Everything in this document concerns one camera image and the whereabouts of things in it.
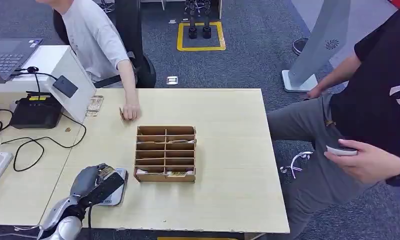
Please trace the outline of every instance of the light wood tabletop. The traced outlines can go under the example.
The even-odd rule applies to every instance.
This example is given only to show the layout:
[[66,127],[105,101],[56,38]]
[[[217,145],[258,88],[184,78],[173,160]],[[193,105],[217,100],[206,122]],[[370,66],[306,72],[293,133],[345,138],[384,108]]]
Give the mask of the light wood tabletop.
[[[44,218],[69,195],[83,168],[106,163],[125,168],[129,176],[120,205],[93,208],[93,228],[290,231],[260,89],[139,89],[138,93],[141,117],[123,123],[119,107],[124,90],[97,91],[104,96],[101,110],[85,119],[86,137],[71,150]],[[133,177],[137,126],[175,125],[196,128],[195,183],[139,183]]]
[[[0,93],[0,108],[9,109],[10,104],[25,93]],[[11,114],[0,112],[0,120],[8,123]],[[16,129],[9,127],[1,132],[2,141],[31,137],[51,137],[57,142],[71,146],[81,126],[62,116],[58,126],[53,129]],[[15,141],[0,146],[0,152],[14,155],[18,147],[28,140]],[[45,148],[41,160],[32,168],[16,172],[13,159],[0,178],[0,225],[37,225],[43,216],[60,173],[65,166],[70,149],[62,148],[50,140],[39,141]],[[42,149],[36,143],[29,143],[21,148],[16,161],[16,168],[29,167],[38,159]]]

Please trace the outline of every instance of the human hand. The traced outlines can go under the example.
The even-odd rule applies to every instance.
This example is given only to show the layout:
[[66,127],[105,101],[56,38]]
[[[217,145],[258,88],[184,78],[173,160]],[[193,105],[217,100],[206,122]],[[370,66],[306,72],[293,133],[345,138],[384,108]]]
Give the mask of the human hand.
[[123,118],[124,120],[135,120],[141,114],[140,104],[137,100],[127,100],[123,106]]
[[312,90],[308,91],[306,96],[308,99],[316,99],[319,98],[322,94],[322,90],[320,87],[315,86],[314,88],[312,88]]
[[357,155],[337,156],[328,151],[324,155],[362,183],[374,184],[400,174],[400,157],[367,143],[338,141],[343,146],[356,149]]

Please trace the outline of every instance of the black t-shirt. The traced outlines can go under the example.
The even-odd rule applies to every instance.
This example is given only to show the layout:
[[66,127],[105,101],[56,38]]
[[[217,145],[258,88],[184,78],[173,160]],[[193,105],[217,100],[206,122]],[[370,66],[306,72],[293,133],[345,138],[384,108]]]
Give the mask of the black t-shirt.
[[400,156],[400,10],[354,46],[360,67],[330,101],[347,139]]

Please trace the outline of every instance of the cardboard compartment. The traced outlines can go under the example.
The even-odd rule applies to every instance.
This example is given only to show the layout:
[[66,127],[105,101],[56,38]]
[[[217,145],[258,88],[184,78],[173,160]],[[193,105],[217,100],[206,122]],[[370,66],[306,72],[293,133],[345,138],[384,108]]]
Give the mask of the cardboard compartment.
[[163,159],[165,151],[161,150],[137,150],[135,151],[135,159]]
[[138,142],[136,144],[137,150],[165,150],[164,143],[157,143],[157,142]]
[[194,166],[166,166],[165,167],[166,172],[178,172],[178,173],[186,173],[188,171],[193,171],[194,172]]
[[167,126],[166,135],[194,135],[196,130],[193,126]]
[[194,151],[195,143],[166,143],[166,150],[193,150]]
[[[137,170],[142,170],[145,173],[138,173]],[[165,168],[163,166],[135,166],[135,174],[164,174]]]
[[194,150],[166,151],[166,158],[194,158]]
[[149,136],[136,136],[136,142],[137,143],[164,143],[166,141],[166,136],[154,136],[154,135],[149,135]]
[[184,165],[184,166],[194,166],[194,158],[166,158],[166,165]]
[[193,183],[196,129],[193,126],[139,126],[134,177],[139,182]]
[[196,141],[195,135],[167,135],[166,142],[173,142],[173,141],[181,141],[181,142],[189,142],[189,141]]
[[136,166],[165,166],[164,158],[135,159]]
[[166,135],[165,126],[139,126],[137,135]]

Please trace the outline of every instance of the laptop keyboard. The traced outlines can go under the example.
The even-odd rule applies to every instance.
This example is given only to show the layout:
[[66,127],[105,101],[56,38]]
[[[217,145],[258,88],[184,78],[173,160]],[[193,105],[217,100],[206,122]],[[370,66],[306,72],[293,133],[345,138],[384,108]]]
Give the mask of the laptop keyboard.
[[0,54],[0,74],[14,71],[22,58],[22,54]]

